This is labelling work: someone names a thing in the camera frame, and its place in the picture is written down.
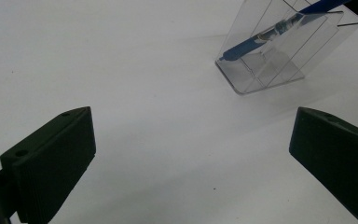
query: white table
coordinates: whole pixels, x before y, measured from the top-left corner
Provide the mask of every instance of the white table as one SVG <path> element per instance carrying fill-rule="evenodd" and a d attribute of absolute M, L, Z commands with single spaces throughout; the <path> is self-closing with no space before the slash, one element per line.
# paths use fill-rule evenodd
<path fill-rule="evenodd" d="M 241 3 L 0 1 L 0 155 L 92 109 L 96 157 L 51 223 L 358 223 L 288 152 L 299 106 L 358 126 L 358 30 L 239 96 L 214 59 Z"/>

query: pen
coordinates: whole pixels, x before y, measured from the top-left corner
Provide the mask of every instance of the pen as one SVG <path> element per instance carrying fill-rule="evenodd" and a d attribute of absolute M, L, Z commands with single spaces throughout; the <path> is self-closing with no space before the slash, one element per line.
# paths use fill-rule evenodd
<path fill-rule="evenodd" d="M 239 45 L 231 49 L 228 49 L 223 53 L 223 57 L 221 57 L 219 60 L 236 61 L 252 50 L 260 48 L 274 37 L 282 35 L 284 32 L 288 31 L 296 24 L 296 22 L 301 20 L 303 14 L 325 13 L 350 1 L 351 0 L 320 0 L 319 2 L 310 5 L 309 7 L 305 7 L 304 9 L 300 10 L 299 13 L 296 13 L 296 15 L 290 19 L 279 21 L 275 25 L 269 27 L 267 30 L 250 37 L 249 39 L 241 42 Z"/>

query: transparent pen holder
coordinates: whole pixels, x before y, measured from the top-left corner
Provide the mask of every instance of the transparent pen holder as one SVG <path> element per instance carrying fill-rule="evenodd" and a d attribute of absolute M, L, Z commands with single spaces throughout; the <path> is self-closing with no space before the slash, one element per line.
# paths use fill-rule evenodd
<path fill-rule="evenodd" d="M 243 2 L 216 59 L 235 92 L 262 91 L 304 78 L 358 28 L 358 16 L 344 6 L 323 14 L 298 12 L 309 5 L 305 0 Z M 259 48 L 238 59 L 224 58 L 253 36 L 259 36 Z"/>

